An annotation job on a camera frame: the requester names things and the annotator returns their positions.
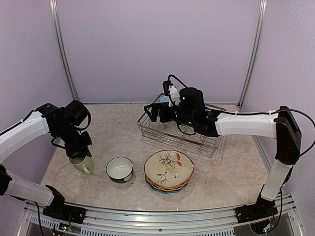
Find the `beige plate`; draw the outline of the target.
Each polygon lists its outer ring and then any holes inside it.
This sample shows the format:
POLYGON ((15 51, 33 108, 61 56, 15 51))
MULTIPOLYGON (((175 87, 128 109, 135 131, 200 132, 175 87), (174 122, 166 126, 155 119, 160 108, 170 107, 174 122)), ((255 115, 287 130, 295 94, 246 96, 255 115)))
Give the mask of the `beige plate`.
POLYGON ((188 177, 194 171, 193 161, 175 150, 162 150, 151 155, 144 164, 144 173, 168 172, 175 179, 188 177))

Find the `blue dotted plate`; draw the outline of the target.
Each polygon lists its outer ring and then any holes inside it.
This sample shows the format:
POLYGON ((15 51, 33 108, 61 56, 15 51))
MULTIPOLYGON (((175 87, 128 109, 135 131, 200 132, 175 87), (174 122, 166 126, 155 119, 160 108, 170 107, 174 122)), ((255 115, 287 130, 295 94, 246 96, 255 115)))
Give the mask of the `blue dotted plate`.
POLYGON ((188 183, 190 182, 190 179, 188 179, 186 182, 178 185, 177 187, 174 187, 174 188, 171 188, 171 189, 166 189, 166 188, 162 188, 160 186, 157 186, 154 183, 152 183, 149 179, 146 179, 146 182, 155 191, 159 191, 161 193, 173 193, 173 192, 179 192, 180 190, 182 190, 186 185, 188 185, 188 183))

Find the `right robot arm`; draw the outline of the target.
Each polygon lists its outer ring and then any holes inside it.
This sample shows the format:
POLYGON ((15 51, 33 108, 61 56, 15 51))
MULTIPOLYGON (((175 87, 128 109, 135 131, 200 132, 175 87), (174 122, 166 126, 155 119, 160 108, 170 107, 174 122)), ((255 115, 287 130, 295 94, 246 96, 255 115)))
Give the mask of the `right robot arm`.
POLYGON ((202 91, 196 88, 177 91, 170 86, 167 95, 168 102, 152 103, 144 107, 152 122, 174 121, 177 125, 192 127, 195 133, 207 137, 248 135, 276 139, 276 160, 269 176, 256 202, 243 207, 252 211, 256 218, 271 213, 278 192, 300 158, 301 131, 289 108, 281 106, 276 111, 232 113, 208 109, 202 91))

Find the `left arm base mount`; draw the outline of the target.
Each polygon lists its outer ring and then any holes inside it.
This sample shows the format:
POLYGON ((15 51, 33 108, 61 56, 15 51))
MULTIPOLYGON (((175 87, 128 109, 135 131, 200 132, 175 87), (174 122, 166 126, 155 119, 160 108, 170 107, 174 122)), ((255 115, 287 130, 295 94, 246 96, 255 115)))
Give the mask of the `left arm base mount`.
POLYGON ((45 206, 43 215, 69 223, 82 224, 86 216, 86 209, 77 206, 63 205, 60 209, 45 206))

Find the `clear glass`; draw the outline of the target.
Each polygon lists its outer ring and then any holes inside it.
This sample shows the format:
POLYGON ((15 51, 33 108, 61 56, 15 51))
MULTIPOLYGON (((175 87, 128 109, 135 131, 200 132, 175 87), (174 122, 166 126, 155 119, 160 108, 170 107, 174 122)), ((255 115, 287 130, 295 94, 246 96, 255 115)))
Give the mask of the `clear glass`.
POLYGON ((154 123, 154 128, 158 131, 164 131, 167 129, 167 123, 166 122, 161 122, 160 120, 157 120, 154 123))

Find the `yellow dotted plate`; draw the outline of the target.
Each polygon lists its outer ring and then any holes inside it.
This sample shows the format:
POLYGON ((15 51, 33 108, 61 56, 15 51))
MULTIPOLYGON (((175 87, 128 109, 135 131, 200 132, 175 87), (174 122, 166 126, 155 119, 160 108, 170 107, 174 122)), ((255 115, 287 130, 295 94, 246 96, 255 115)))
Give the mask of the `yellow dotted plate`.
POLYGON ((173 187, 176 185, 179 185, 186 181, 188 178, 192 178, 194 172, 192 172, 188 177, 185 177, 184 179, 177 180, 173 176, 171 176, 168 172, 161 172, 157 174, 148 174, 145 173, 145 177, 148 177, 153 183, 156 183, 160 186, 165 187, 173 187))
POLYGON ((160 187, 162 187, 162 188, 166 188, 166 189, 171 189, 171 188, 174 188, 174 187, 177 187, 178 185, 176 185, 176 186, 173 186, 173 187, 165 187, 165 186, 160 186, 160 187))

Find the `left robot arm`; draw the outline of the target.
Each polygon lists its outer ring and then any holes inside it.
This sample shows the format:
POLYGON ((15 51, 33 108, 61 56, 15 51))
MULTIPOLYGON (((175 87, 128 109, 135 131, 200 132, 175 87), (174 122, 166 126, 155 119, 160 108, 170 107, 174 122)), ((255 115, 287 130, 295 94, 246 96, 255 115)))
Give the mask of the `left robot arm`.
MULTIPOLYGON (((90 123, 91 114, 85 105, 77 100, 71 101, 66 107, 46 103, 1 132, 0 161, 4 162, 17 150, 46 134, 50 134, 53 140, 61 139, 64 142, 62 149, 70 159, 91 156, 88 147, 92 140, 86 128, 80 127, 85 119, 90 123)), ((63 195, 55 188, 17 176, 4 165, 0 167, 0 194, 41 204, 59 219, 69 214, 63 195)))

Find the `green mug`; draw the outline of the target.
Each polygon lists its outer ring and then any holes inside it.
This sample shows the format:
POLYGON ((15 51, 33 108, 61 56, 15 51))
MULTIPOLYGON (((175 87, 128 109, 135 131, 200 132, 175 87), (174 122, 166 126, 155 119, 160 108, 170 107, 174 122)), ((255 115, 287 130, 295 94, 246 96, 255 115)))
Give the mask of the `green mug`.
POLYGON ((89 156, 86 157, 77 157, 74 159, 69 159, 71 165, 78 171, 91 175, 94 170, 94 162, 93 159, 89 156))

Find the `dark blue bowl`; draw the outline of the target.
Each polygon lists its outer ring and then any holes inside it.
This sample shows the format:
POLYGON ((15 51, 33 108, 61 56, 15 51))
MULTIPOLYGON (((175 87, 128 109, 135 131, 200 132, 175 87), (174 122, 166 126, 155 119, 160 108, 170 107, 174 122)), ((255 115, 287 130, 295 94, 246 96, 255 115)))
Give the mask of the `dark blue bowl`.
POLYGON ((106 173, 116 183, 125 183, 132 178, 133 163, 126 157, 116 157, 106 166, 106 173))

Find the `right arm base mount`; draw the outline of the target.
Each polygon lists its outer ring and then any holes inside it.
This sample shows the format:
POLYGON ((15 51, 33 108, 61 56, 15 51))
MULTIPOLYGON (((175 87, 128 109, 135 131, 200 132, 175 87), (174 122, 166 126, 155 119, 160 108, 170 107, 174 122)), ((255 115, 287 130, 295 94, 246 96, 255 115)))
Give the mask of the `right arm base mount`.
POLYGON ((267 208, 265 206, 244 205, 235 209, 238 223, 258 220, 261 218, 276 215, 278 210, 275 206, 267 208))

